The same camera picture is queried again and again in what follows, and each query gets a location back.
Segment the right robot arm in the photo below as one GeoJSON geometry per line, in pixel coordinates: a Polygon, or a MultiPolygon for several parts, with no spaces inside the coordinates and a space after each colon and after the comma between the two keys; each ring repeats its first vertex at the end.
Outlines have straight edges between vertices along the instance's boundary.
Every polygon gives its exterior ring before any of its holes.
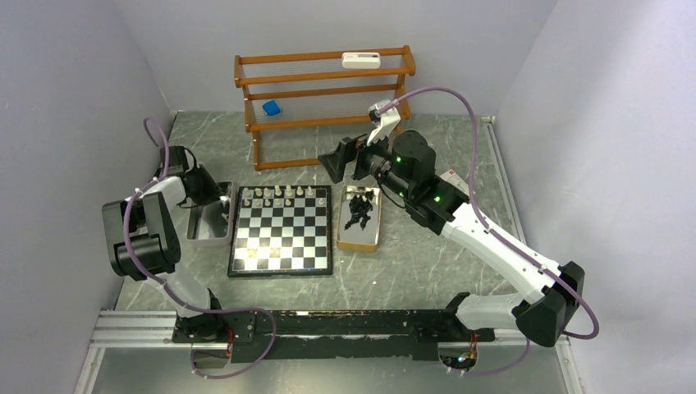
{"type": "Polygon", "coordinates": [[[486,218],[472,195],[436,174],[436,153],[419,132],[406,131],[392,144],[346,137],[318,160],[333,182],[343,179],[347,163],[355,163],[355,180],[373,177],[402,199],[414,222],[469,250],[515,288],[508,295],[455,297],[442,320],[449,338],[461,340],[481,328],[517,329],[531,342],[552,347],[564,334],[579,308],[584,270],[544,258],[486,218]]]}

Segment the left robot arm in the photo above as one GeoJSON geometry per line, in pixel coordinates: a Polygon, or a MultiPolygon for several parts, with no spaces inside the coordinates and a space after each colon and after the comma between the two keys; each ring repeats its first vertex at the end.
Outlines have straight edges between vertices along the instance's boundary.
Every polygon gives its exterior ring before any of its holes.
{"type": "Polygon", "coordinates": [[[214,294],[181,264],[181,244],[171,212],[216,213],[229,221],[230,197],[186,147],[162,150],[163,165],[146,191],[102,207],[108,257],[120,277],[148,281],[169,296],[177,311],[176,326],[186,335],[216,341],[227,318],[214,294]]]}

